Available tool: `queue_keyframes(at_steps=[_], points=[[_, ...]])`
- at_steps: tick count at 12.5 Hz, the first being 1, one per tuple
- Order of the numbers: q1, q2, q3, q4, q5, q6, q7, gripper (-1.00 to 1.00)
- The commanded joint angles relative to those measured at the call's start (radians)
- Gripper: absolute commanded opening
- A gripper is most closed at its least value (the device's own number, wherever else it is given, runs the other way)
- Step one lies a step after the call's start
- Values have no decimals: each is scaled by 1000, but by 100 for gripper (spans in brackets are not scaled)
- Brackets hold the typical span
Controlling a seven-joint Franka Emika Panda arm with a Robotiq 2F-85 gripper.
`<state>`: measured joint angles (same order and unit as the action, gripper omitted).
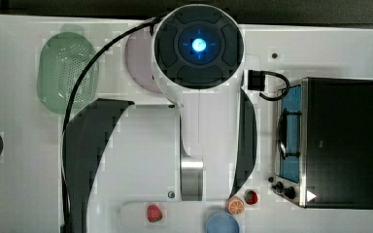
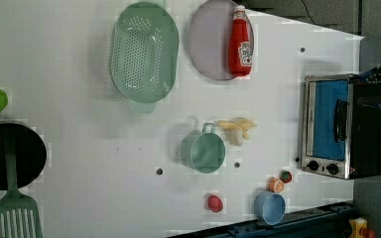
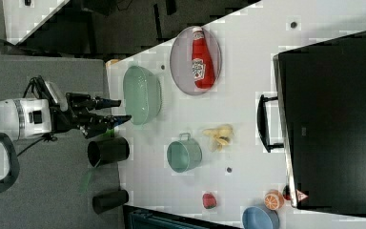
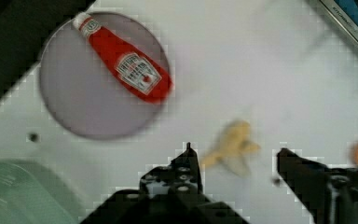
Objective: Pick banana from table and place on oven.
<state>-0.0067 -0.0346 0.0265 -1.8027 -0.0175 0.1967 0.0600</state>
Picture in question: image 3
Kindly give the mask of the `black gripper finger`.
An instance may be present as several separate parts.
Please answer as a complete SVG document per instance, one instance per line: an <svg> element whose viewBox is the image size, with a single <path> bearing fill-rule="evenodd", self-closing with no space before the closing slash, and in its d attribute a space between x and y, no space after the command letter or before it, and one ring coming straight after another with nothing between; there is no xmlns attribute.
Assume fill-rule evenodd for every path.
<svg viewBox="0 0 366 229"><path fill-rule="evenodd" d="M95 110L102 110L107 108L119 107L121 105L120 100L112 100L106 98L97 98Z"/></svg>
<svg viewBox="0 0 366 229"><path fill-rule="evenodd" d="M130 121L131 119L132 117L130 115L108 115L106 117L106 127L108 130L113 129Z"/></svg>

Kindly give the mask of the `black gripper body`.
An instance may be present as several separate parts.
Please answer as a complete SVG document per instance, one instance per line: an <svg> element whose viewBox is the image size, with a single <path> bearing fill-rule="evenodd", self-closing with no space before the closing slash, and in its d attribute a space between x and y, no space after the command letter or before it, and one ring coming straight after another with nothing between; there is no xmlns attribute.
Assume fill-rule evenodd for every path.
<svg viewBox="0 0 366 229"><path fill-rule="evenodd" d="M103 109L103 102L103 98L88 94L67 93L64 100L50 95L51 133L62 134L75 129L80 130L84 138L104 134L109 122L103 115L92 112Z"/></svg>

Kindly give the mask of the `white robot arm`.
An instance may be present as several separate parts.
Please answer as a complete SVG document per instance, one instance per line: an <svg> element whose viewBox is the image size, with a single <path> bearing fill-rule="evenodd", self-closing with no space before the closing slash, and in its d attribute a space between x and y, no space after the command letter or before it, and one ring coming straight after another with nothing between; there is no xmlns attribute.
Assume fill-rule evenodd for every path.
<svg viewBox="0 0 366 229"><path fill-rule="evenodd" d="M23 139L53 139L76 129L89 139L128 122L125 115L99 115L96 110L118 107L119 100L67 93L41 98L15 98L0 101L0 145L9 160L9 172L0 179L0 193L7 191L20 174L19 153L13 143Z"/></svg>

